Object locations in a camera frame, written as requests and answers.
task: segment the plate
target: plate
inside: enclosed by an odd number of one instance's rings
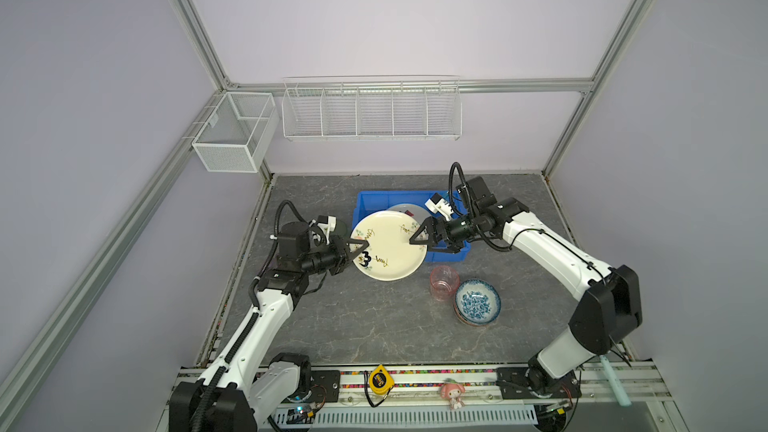
[[[419,225],[424,223],[427,218],[432,216],[432,214],[429,213],[429,210],[415,204],[398,204],[397,206],[392,206],[387,210],[394,210],[397,212],[402,212],[407,216],[411,216],[413,217],[413,220],[418,222]]]
[[[462,322],[481,327],[496,320],[502,311],[502,300],[492,285],[471,278],[458,286],[453,310]]]
[[[352,238],[367,240],[368,248],[355,257],[355,266],[363,274],[379,281],[396,281],[418,269],[427,255],[426,245],[411,245],[420,224],[402,212],[382,210],[361,220]],[[356,250],[359,245],[351,245]]]

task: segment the pink figurine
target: pink figurine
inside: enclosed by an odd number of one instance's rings
[[[466,392],[463,385],[450,380],[440,389],[440,397],[451,401],[451,410],[456,410],[464,407],[461,396]]]

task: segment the light blue handle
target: light blue handle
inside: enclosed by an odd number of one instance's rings
[[[614,395],[616,395],[616,400],[619,401],[619,405],[621,407],[629,407],[632,405],[632,401],[629,400],[629,396],[627,395],[627,391],[624,389],[624,386],[621,385],[621,381],[618,377],[616,377],[616,371],[613,367],[611,367],[610,362],[608,361],[608,358],[604,355],[600,356],[600,363],[603,365],[603,369],[605,370],[605,376],[608,378],[608,382],[610,383],[610,388],[614,390]]]

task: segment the blue and white bowl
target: blue and white bowl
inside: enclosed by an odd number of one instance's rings
[[[471,278],[458,286],[453,309],[462,322],[481,327],[496,320],[502,311],[502,300],[492,285]]]

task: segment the transparent cup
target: transparent cup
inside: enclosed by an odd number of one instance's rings
[[[451,300],[458,290],[458,272],[447,265],[439,265],[429,275],[429,291],[440,302]]]

